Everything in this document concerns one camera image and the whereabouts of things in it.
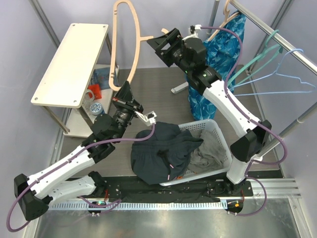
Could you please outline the dark navy shorts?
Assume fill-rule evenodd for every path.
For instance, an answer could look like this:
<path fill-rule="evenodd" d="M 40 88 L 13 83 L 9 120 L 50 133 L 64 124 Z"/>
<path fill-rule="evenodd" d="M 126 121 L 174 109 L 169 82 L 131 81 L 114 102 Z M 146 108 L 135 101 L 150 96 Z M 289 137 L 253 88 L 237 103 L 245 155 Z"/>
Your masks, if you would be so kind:
<path fill-rule="evenodd" d="M 132 144 L 131 169 L 149 185 L 171 181 L 187 171 L 191 153 L 203 141 L 176 124 L 157 122 L 149 139 Z"/>

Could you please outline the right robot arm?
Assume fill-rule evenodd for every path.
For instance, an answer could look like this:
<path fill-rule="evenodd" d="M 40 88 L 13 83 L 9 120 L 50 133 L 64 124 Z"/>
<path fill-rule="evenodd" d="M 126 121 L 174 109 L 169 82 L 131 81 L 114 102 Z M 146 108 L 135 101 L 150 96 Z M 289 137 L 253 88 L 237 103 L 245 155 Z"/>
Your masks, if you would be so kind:
<path fill-rule="evenodd" d="M 183 38 L 174 28 L 147 43 L 167 66 L 175 64 L 187 75 L 189 85 L 220 110 L 239 136 L 230 146 L 233 159 L 223 184 L 226 194 L 236 195 L 244 185 L 249 164 L 267 142 L 271 123 L 260 121 L 231 93 L 220 74 L 206 64 L 207 49 L 194 34 Z"/>

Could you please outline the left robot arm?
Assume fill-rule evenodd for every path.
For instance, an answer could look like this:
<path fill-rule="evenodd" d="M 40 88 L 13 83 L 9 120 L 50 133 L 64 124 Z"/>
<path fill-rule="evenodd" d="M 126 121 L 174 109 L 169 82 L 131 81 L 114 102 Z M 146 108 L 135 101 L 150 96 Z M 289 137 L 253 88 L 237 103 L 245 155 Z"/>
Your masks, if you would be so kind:
<path fill-rule="evenodd" d="M 78 196 L 102 197 L 106 182 L 98 172 L 73 181 L 68 178 L 97 164 L 109 156 L 137 113 L 143 107 L 133 97 L 129 82 L 125 82 L 112 99 L 115 114 L 95 118 L 88 136 L 68 156 L 45 170 L 31 176 L 20 174 L 14 178 L 14 195 L 26 221 L 46 213 L 50 206 Z"/>

